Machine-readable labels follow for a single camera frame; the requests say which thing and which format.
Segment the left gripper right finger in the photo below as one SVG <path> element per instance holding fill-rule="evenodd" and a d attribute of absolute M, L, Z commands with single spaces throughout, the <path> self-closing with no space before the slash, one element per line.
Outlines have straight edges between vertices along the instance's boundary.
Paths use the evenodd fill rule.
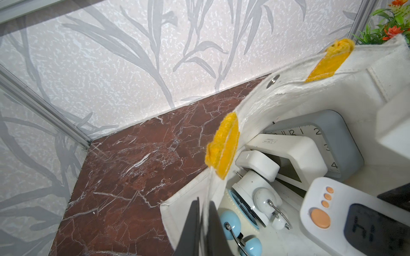
<path fill-rule="evenodd" d="M 208 204 L 205 221 L 205 256 L 232 256 L 213 201 Z"/>

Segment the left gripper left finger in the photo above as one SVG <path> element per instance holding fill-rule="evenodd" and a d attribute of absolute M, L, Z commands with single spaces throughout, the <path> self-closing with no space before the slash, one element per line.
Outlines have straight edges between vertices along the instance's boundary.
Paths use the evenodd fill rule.
<path fill-rule="evenodd" d="M 200 201 L 191 203 L 174 256 L 198 256 L 200 243 Z"/>

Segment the white digital paw clock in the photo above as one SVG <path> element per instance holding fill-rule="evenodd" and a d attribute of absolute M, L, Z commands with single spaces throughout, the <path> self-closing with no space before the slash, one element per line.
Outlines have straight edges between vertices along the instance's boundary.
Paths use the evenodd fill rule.
<path fill-rule="evenodd" d="M 332 256 L 407 256 L 410 213 L 330 178 L 317 178 L 301 209 L 300 229 Z"/>

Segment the white canvas tote bag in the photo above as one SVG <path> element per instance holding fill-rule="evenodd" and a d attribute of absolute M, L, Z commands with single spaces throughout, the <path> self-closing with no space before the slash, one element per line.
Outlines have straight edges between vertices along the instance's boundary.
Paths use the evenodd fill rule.
<path fill-rule="evenodd" d="M 222 120 L 207 145 L 207 168 L 160 206 L 173 249 L 179 243 L 191 203 L 200 209 L 220 205 L 233 175 L 234 161 L 245 144 L 270 124 L 298 114 L 334 108 L 347 122 L 365 165 L 346 183 L 381 193 L 410 181 L 410 160 L 376 140 L 377 113 L 410 85 L 410 49 L 397 35 L 382 45 L 354 46 L 338 41 L 326 53 L 275 71 Z"/>

